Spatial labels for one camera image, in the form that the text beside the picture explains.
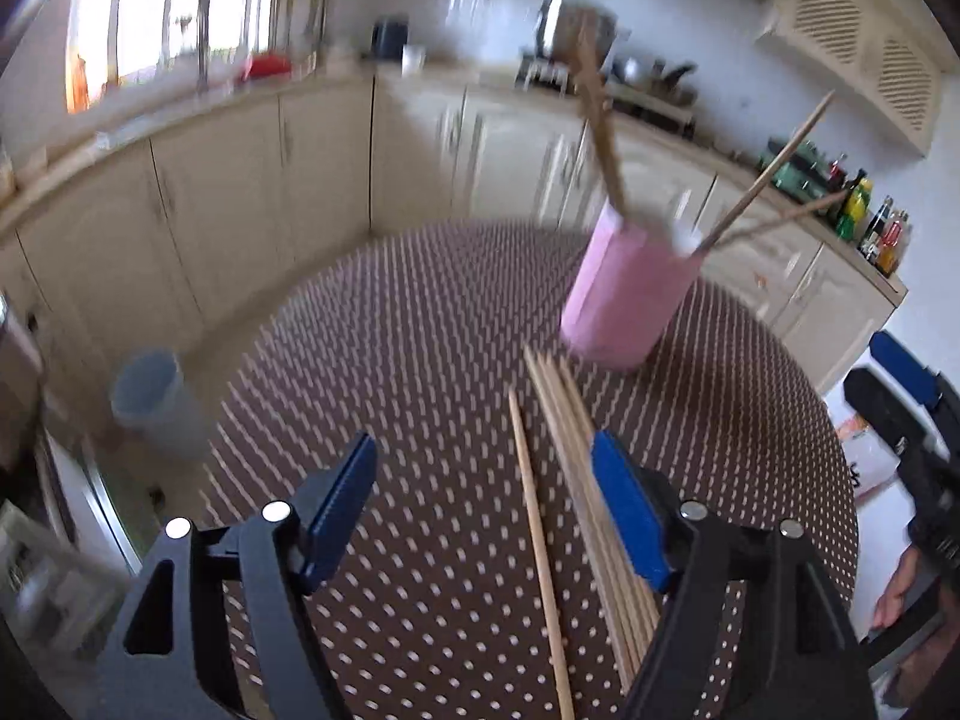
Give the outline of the person's right hand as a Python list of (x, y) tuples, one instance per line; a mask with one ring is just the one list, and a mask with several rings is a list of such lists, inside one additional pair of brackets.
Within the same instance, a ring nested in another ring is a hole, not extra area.
[[(873, 631), (888, 628), (898, 619), (905, 608), (908, 590), (916, 582), (919, 567), (921, 551), (916, 546), (910, 546), (901, 555), (884, 593), (878, 597), (871, 622)], [(887, 704), (894, 709), (906, 709), (923, 694), (957, 644), (958, 598), (949, 585), (940, 587), (939, 608), (944, 615), (944, 622), (918, 650), (903, 660), (892, 685), (887, 689)]]

